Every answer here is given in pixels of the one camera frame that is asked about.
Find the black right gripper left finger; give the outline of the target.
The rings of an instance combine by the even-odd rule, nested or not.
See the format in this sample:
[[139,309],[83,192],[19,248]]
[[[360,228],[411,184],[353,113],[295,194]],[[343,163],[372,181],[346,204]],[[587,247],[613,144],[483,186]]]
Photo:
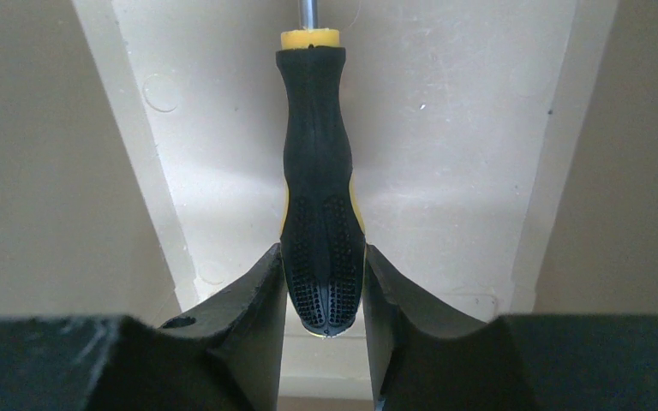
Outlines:
[[163,325],[0,317],[0,410],[274,410],[286,287],[278,246]]

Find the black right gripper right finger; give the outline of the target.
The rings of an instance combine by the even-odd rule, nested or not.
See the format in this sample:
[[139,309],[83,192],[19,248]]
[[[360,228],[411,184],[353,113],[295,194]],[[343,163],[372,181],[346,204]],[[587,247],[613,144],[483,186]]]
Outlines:
[[376,247],[363,309],[378,410],[658,410],[658,315],[483,322],[413,283]]

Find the black yellow screwdriver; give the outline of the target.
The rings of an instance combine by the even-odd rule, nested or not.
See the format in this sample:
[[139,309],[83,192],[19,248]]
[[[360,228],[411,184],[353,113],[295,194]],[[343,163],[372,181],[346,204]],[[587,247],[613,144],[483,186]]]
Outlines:
[[300,26],[281,34],[276,53],[288,101],[281,257],[302,326],[336,337],[356,320],[366,254],[340,108],[346,50],[339,30],[320,26],[317,2],[301,1],[298,8]]

